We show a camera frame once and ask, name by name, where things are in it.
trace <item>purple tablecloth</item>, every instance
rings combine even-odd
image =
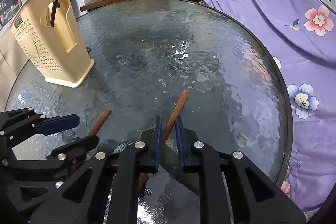
[[[285,181],[304,211],[336,182],[336,15],[320,0],[204,0],[250,29],[276,60],[294,133]]]

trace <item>beige utensil holder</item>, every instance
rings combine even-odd
[[[58,0],[54,27],[50,26],[54,0],[26,0],[10,29],[46,82],[79,86],[94,60],[90,59],[70,0]]]

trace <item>silver screw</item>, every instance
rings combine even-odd
[[[104,152],[98,152],[97,154],[96,154],[96,159],[97,160],[102,160],[102,159],[104,159],[105,158],[105,153]]]
[[[196,147],[196,148],[202,148],[203,146],[204,146],[204,143],[202,143],[200,141],[194,142],[194,147]]]
[[[63,183],[64,183],[63,181],[58,181],[58,182],[56,182],[56,183],[55,183],[55,187],[56,187],[56,189],[58,189],[59,187],[61,187]]]
[[[65,155],[64,153],[60,153],[60,154],[57,155],[57,158],[59,160],[65,160],[67,158],[67,155]]]
[[[241,159],[243,157],[243,153],[241,153],[240,151],[233,152],[233,157],[235,157],[236,159]]]
[[[138,149],[145,147],[145,145],[146,145],[146,144],[145,144],[144,142],[142,142],[142,141],[136,142],[136,143],[134,144],[134,146],[135,146],[136,148],[138,148]]]

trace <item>blue flower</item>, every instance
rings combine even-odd
[[[315,115],[319,101],[313,96],[313,87],[304,83],[299,88],[296,85],[287,87],[291,107],[296,108],[295,113],[300,119],[307,119]]]

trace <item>round glass tabletop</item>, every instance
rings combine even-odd
[[[287,89],[271,55],[246,28],[181,0],[117,3],[83,15],[78,25],[95,60],[83,84],[73,89],[47,83],[29,61],[6,110],[34,107],[47,117],[75,113],[80,125],[31,137],[14,148],[18,159],[44,159],[53,148],[86,136],[106,107],[112,114],[98,133],[97,150],[118,152],[153,128],[157,115],[165,124],[188,89],[184,127],[218,151],[245,153],[282,183],[292,138]],[[160,170],[139,199],[142,222],[182,223],[199,212],[194,182],[177,171],[175,129],[166,144]]]

